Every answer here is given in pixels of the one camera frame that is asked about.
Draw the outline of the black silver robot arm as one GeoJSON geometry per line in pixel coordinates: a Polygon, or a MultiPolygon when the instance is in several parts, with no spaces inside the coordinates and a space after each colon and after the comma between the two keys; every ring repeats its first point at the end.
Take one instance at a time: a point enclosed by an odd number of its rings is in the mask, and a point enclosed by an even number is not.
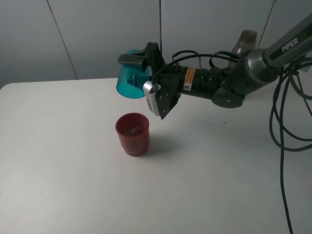
{"type": "Polygon", "coordinates": [[[267,49],[254,49],[242,55],[226,51],[207,54],[209,59],[224,59],[233,67],[210,69],[181,66],[180,62],[202,58],[199,53],[182,51],[166,63],[157,43],[148,43],[145,49],[118,58],[120,65],[140,71],[151,68],[152,75],[142,82],[142,90],[149,109],[165,118],[181,95],[205,98],[223,108],[238,108],[245,97],[274,82],[279,74],[289,73],[308,61],[312,49],[312,18],[305,17],[293,29],[267,49]]]}

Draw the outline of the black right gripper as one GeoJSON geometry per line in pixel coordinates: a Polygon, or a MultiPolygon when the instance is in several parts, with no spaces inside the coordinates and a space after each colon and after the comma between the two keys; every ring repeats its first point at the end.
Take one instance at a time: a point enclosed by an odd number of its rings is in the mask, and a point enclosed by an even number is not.
{"type": "Polygon", "coordinates": [[[167,67],[157,43],[149,42],[145,49],[122,54],[117,62],[131,66],[142,72],[151,67],[152,73],[166,68],[157,75],[156,83],[161,89],[156,95],[160,118],[164,119],[175,107],[182,94],[198,98],[211,99],[220,87],[222,75],[214,70],[180,66],[167,67]]]}

